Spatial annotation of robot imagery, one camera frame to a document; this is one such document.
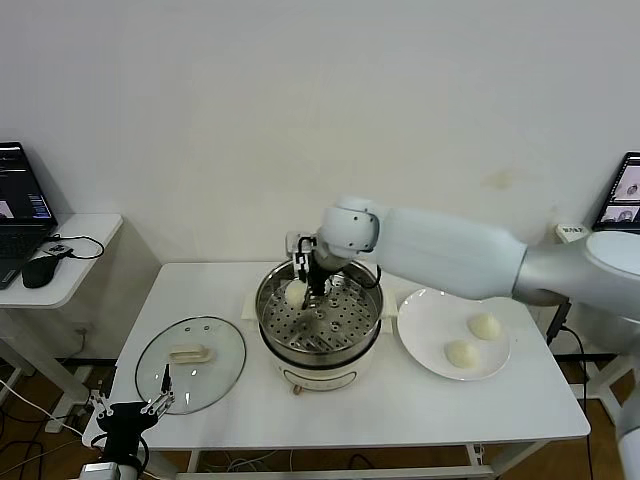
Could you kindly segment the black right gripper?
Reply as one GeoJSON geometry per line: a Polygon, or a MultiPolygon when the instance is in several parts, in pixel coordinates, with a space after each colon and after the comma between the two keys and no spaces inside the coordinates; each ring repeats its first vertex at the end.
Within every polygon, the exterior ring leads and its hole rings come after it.
{"type": "Polygon", "coordinates": [[[307,284],[310,292],[306,292],[303,302],[301,304],[302,309],[309,308],[315,301],[315,296],[326,295],[326,282],[333,275],[331,270],[324,268],[319,260],[316,258],[315,253],[310,254],[309,269],[307,273],[307,284]]]}

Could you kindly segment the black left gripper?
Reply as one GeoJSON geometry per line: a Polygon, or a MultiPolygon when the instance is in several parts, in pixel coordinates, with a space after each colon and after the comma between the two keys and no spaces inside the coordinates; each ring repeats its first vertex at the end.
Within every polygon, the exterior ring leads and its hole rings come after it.
{"type": "Polygon", "coordinates": [[[175,402],[169,364],[162,369],[139,370],[139,396],[143,402],[110,405],[102,392],[91,394],[91,404],[105,440],[102,461],[132,468],[147,466],[149,448],[143,433],[154,427],[158,414],[167,413],[175,402]]]}

